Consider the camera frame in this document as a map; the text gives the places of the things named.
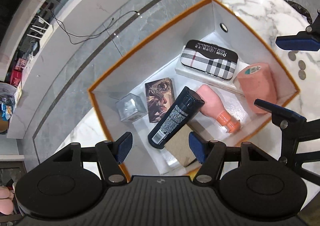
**dark floor border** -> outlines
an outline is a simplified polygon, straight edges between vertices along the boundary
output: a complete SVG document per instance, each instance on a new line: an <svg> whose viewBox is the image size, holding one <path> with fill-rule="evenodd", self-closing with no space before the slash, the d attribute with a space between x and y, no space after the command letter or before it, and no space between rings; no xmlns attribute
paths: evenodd
<svg viewBox="0 0 320 226"><path fill-rule="evenodd" d="M158 2L160 2L161 0L152 0L150 3L148 3L147 5L145 5L143 8L141 8L138 12L140 14L143 14L144 12L146 12L147 10L149 10L151 7L153 7L154 5L156 5ZM84 68L86 68L86 66L95 58L95 56L98 55L99 52L102 51L102 49L112 41L113 37L118 35L120 32L122 32L126 27L128 27L134 20L136 20L139 16L137 14L133 15L132 17L130 17L126 22L124 22L118 29L116 29L112 35L110 35L103 43L101 43L99 45L99 47L84 61L84 63L79 67L78 70L76 70L76 72L73 74L73 76L68 80L68 82L65 84L65 86L63 87L63 89L60 91L60 93L57 95L57 97L54 99L54 101L52 102L52 104L50 105L50 107L48 108L47 112L45 113L45 115L43 116L43 118L41 119L36 131L34 132L33 136L32 136L32 140L33 140L33 145L35 147L35 151L36 151L36 156L38 159L38 162L40 164L40 159L39 159L39 155L38 155L38 151L36 149L36 143L35 143L35 138L37 136L37 134L39 133L41 127L43 126L44 122L46 121L46 119L48 118L48 116L50 115L51 111L54 109L54 107L56 106L56 104L59 102L59 100L62 98L62 96L64 95L64 93L67 91L67 89L71 86L71 84L75 81L75 79L80 75L80 73L84 70Z"/></svg>

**barcode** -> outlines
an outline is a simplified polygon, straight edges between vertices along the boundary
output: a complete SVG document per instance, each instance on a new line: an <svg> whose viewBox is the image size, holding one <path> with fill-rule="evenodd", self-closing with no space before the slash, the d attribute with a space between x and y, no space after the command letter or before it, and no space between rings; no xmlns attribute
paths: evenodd
<svg viewBox="0 0 320 226"><path fill-rule="evenodd" d="M166 137L166 134L159 129L159 131L153 136L152 141L156 144L159 144L162 139Z"/></svg>

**bottle label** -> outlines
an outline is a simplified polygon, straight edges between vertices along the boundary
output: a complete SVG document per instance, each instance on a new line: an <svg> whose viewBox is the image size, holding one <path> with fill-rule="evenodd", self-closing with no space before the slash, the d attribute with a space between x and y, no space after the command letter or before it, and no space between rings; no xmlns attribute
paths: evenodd
<svg viewBox="0 0 320 226"><path fill-rule="evenodd" d="M257 65L257 66L254 66L254 67L251 67L249 68L248 70L246 70L244 72L244 74L252 74L252 73L255 73L256 71L260 70L261 69L261 66L260 65Z"/></svg>
<svg viewBox="0 0 320 226"><path fill-rule="evenodd" d="M168 118L161 125L158 132L153 136L152 141L157 145L160 144L187 117L188 114L185 113L178 105L175 105Z"/></svg>

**marble countertop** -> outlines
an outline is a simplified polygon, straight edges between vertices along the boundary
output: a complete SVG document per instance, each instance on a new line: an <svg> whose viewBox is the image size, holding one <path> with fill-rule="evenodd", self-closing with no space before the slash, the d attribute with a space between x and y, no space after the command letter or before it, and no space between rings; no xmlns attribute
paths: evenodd
<svg viewBox="0 0 320 226"><path fill-rule="evenodd" d="M317 81L320 78L320 54L319 52L298 51L288 56L288 51L280 49L275 40L277 36L294 35L305 30L308 22L296 12L284 0L220 0L230 8L236 16L243 19L267 44L276 52L286 66L291 76L300 88L297 95L286 107L305 116L308 121L320 118L320 87ZM61 149L71 142L79 142L82 146L88 146L87 139L95 139L97 142L103 140L103 132L99 121L92 109L77 125L72 133L66 138ZM271 122L268 123L250 141L278 159L281 152L281 131ZM300 143L298 153L320 150L320 140ZM305 169L320 174L320 164L308 163ZM305 181L308 187L308 196L305 205L319 192L320 187Z"/></svg>

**gray tile floor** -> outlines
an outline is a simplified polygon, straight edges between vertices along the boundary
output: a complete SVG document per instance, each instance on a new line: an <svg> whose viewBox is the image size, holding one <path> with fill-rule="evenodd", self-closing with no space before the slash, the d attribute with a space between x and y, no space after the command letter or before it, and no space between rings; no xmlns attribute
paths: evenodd
<svg viewBox="0 0 320 226"><path fill-rule="evenodd" d="M131 0L115 12L115 19L129 10L139 10L152 0ZM91 108L87 96L87 88L96 80L111 64L113 64L121 55L125 54L131 47L152 33L162 24L179 14L187 7L200 0L161 0L152 8L146 11L141 17L134 20L126 27L118 37L108 43L97 56L84 68L84 70L75 78L70 87L65 85L72 78L74 73L81 67L90 54L96 50L101 43L108 37L104 33L100 38L89 40L73 55L66 64L49 91L40 103L23 140L18 140L19 151L26 156L26 168L31 170L38 165L38 159L43 162L54 153L60 143L74 129L77 123ZM316 10L320 7L320 0L293 0L311 13L313 20L316 17ZM112 29L112 34L121 24L126 21L130 15L124 17ZM96 32L103 30L102 25ZM35 131L46 115L50 105L55 101L61 90L65 90L63 96L54 104L52 111L46 118L39 132Z"/></svg>

